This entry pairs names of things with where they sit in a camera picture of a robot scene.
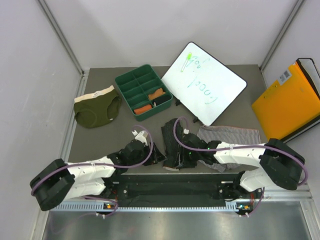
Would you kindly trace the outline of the black dotted underwear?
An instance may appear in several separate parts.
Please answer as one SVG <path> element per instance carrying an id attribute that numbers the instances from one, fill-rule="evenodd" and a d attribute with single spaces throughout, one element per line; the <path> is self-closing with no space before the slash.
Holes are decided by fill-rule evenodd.
<path id="1" fill-rule="evenodd" d="M 176 118 L 171 119 L 166 122 L 164 126 L 161 127 L 163 142 L 165 146 L 165 156 L 166 160 L 163 162 L 163 168 L 169 171 L 179 171 L 180 169 L 175 168 L 175 163 L 177 161 L 178 146 L 181 146 L 174 137 L 174 124 Z M 195 168 L 197 162 L 192 160 L 192 151 L 189 152 L 188 149 L 184 148 L 184 169 Z"/>

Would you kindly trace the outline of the green compartment tray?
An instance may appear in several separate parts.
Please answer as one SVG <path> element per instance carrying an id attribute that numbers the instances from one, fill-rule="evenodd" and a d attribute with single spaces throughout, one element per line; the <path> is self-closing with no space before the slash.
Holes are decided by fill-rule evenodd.
<path id="1" fill-rule="evenodd" d="M 133 116 L 139 122 L 168 109 L 172 104 L 172 93 L 149 64 L 144 64 L 116 77 L 115 83 Z M 170 95 L 171 99 L 158 106 L 153 106 L 153 100 L 149 100 L 148 95 L 159 88 L 165 91 L 164 95 Z M 152 105 L 152 109 L 139 115 L 134 113 L 134 109 L 148 104 Z"/>

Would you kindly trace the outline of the olive green underwear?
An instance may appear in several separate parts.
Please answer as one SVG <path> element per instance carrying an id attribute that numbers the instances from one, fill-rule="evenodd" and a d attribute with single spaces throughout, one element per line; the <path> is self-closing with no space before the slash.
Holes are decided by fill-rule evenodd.
<path id="1" fill-rule="evenodd" d="M 122 99 L 113 85 L 76 97 L 74 99 L 74 118 L 87 129 L 110 124 L 119 114 Z"/>

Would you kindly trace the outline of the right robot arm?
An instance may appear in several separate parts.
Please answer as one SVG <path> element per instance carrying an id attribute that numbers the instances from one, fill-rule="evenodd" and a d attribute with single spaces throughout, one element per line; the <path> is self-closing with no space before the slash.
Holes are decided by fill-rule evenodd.
<path id="1" fill-rule="evenodd" d="M 182 137 L 182 165 L 189 167 L 197 161 L 207 165 L 246 165 L 254 167 L 241 173 L 235 180 L 233 192 L 245 198 L 264 187 L 278 186 L 285 190 L 297 189 L 305 159 L 281 140 L 271 138 L 258 145 L 231 144 L 220 140 L 205 142 L 193 133 Z"/>

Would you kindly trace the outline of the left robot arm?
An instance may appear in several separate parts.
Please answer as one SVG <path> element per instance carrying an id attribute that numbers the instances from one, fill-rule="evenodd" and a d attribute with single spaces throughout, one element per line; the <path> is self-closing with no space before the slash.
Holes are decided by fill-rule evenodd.
<path id="1" fill-rule="evenodd" d="M 114 191 L 111 178 L 130 168 L 154 165 L 165 160 L 155 144 L 132 140 L 119 151 L 96 160 L 66 163 L 51 162 L 30 182 L 31 194 L 42 211 L 49 211 L 63 201 L 88 195 L 109 198 Z"/>

